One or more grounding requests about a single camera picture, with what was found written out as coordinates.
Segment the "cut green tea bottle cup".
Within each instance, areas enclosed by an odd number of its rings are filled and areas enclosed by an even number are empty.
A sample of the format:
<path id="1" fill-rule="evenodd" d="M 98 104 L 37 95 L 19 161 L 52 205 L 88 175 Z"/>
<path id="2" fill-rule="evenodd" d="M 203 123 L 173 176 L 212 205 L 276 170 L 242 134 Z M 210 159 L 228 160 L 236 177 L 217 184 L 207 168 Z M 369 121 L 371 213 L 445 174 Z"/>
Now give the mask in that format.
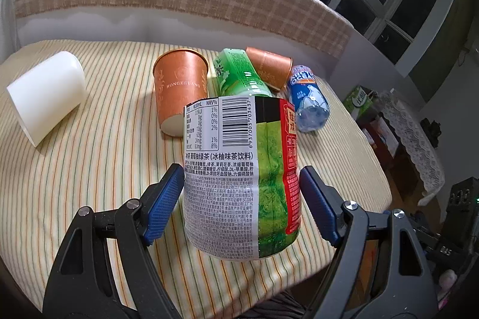
<path id="1" fill-rule="evenodd" d="M 300 230 L 294 107 L 284 98 L 223 96 L 184 109 L 184 226 L 212 256 L 249 261 Z"/>

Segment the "white plastic cup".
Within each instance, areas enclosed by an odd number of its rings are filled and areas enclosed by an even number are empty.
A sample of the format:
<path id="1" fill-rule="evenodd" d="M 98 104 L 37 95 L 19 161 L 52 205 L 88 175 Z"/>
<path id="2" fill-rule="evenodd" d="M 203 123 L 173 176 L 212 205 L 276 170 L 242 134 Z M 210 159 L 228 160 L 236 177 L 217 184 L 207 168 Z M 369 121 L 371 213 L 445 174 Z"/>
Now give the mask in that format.
<path id="1" fill-rule="evenodd" d="M 38 146 L 87 96 L 84 69 L 78 58 L 61 51 L 7 86 L 20 127 Z"/>

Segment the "blue soda bottle cup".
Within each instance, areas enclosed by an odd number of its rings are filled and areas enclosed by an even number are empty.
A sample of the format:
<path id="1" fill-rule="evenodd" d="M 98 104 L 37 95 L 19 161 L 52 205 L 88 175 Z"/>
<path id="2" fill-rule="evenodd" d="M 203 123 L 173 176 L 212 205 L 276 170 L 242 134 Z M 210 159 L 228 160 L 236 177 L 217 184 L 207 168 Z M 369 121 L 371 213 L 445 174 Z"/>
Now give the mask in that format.
<path id="1" fill-rule="evenodd" d="M 309 133 L 321 129 L 330 117 L 330 107 L 317 85 L 313 71 L 305 65 L 294 65 L 287 91 L 300 132 Z"/>

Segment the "near orange paper cup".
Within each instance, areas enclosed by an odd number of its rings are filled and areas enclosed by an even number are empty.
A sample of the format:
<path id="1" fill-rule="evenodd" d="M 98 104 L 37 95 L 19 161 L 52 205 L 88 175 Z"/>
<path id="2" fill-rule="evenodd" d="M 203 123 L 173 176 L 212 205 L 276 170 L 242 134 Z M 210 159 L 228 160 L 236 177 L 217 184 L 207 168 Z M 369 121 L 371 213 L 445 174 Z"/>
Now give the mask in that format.
<path id="1" fill-rule="evenodd" d="M 209 65 L 198 51 L 167 51 L 154 63 L 154 90 L 160 129 L 171 137 L 184 135 L 184 108 L 208 97 Z"/>

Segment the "orange paper cup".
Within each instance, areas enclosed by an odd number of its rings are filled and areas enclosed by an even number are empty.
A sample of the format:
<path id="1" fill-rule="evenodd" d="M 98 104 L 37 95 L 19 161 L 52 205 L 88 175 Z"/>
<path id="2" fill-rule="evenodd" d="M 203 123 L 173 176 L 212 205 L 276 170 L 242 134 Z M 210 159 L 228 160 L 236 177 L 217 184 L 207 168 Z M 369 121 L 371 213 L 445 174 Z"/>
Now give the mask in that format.
<path id="1" fill-rule="evenodd" d="M 208 97 L 209 65 L 198 51 L 167 51 L 154 63 L 154 90 L 160 129 L 171 137 L 184 135 L 184 108 Z"/>
<path id="2" fill-rule="evenodd" d="M 251 47 L 245 51 L 255 71 L 269 88 L 274 91 L 285 88 L 293 66 L 291 57 Z"/>

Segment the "far orange paper cup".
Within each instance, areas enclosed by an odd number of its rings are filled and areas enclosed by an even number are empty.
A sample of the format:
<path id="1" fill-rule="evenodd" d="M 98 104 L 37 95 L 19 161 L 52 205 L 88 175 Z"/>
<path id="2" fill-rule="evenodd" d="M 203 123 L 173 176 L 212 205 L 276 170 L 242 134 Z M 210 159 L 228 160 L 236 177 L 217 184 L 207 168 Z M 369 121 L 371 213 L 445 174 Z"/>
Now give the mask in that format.
<path id="1" fill-rule="evenodd" d="M 291 57 L 251 47 L 245 51 L 255 71 L 269 88 L 274 91 L 285 88 L 293 66 Z"/>

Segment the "white lace cloth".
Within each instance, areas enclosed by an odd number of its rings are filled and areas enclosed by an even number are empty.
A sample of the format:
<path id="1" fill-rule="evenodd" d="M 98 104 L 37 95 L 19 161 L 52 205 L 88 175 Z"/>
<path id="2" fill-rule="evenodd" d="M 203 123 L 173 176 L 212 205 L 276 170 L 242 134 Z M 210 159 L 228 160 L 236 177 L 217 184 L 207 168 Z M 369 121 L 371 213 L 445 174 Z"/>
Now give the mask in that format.
<path id="1" fill-rule="evenodd" d="M 383 116 L 389 121 L 409 158 L 415 165 L 423 183 L 422 198 L 418 206 L 427 206 L 445 184 L 445 172 L 440 158 L 420 125 L 414 110 L 394 91 L 378 95 Z"/>

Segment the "green white carton box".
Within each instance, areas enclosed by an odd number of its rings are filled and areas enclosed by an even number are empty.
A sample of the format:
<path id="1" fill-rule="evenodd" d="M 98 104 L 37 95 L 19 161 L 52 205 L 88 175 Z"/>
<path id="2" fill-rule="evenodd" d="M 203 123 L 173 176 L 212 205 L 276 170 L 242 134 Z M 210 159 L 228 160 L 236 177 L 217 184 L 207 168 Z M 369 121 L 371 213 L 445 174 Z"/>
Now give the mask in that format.
<path id="1" fill-rule="evenodd" d="M 359 119 L 371 106 L 377 98 L 377 92 L 369 88 L 357 85 L 342 101 L 343 106 L 349 112 L 354 120 Z"/>

